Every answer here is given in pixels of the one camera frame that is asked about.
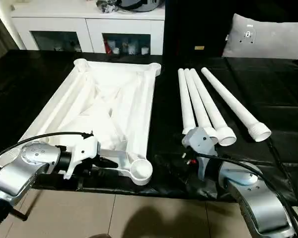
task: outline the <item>tile floor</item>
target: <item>tile floor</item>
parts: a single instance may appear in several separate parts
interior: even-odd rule
[[[16,209],[0,238],[250,238],[236,203],[33,189]]]

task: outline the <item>table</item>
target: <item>table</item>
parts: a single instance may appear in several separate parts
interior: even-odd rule
[[[298,60],[285,59],[164,59],[160,56],[109,56],[92,53],[10,51],[0,60],[0,150],[15,143],[73,68],[73,61],[161,63],[156,78],[147,159],[153,174],[146,186],[129,178],[99,171],[92,178],[42,175],[38,189],[119,193],[199,200],[232,201],[212,179],[200,181],[181,158],[182,116],[178,68],[196,68],[220,112],[236,136],[229,147],[216,146],[220,155],[244,159],[258,166],[286,199],[298,206]],[[260,121],[272,131],[264,142],[254,142],[247,129],[203,78],[207,67]]]

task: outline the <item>cabinet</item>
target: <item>cabinet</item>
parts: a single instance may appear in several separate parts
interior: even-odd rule
[[[27,50],[93,52],[85,19],[14,17],[12,20]]]
[[[105,53],[104,44],[107,42],[111,50],[118,48],[121,54],[141,54],[143,48],[147,48],[148,53],[152,55],[162,54],[164,21],[126,19],[86,21],[95,53]]]
[[[95,1],[32,0],[11,13],[28,50],[161,55],[164,6],[102,13]]]

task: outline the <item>gray pillow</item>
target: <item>gray pillow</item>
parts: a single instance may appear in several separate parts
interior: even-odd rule
[[[298,59],[298,22],[260,22],[234,14],[223,57]]]

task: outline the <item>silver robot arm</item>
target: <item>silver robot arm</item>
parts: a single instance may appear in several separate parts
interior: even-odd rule
[[[199,154],[217,155],[214,144],[205,131],[196,127],[183,138],[182,144]],[[200,180],[205,178],[208,158],[198,157]],[[224,162],[219,171],[219,185],[239,203],[239,207],[254,238],[288,238],[295,234],[289,216],[277,198],[258,176],[249,170]]]
[[[64,179],[70,179],[77,165],[96,157],[98,147],[94,136],[77,144],[71,153],[39,141],[24,145],[19,156],[0,169],[0,223],[40,174],[50,174],[58,167],[66,171]]]

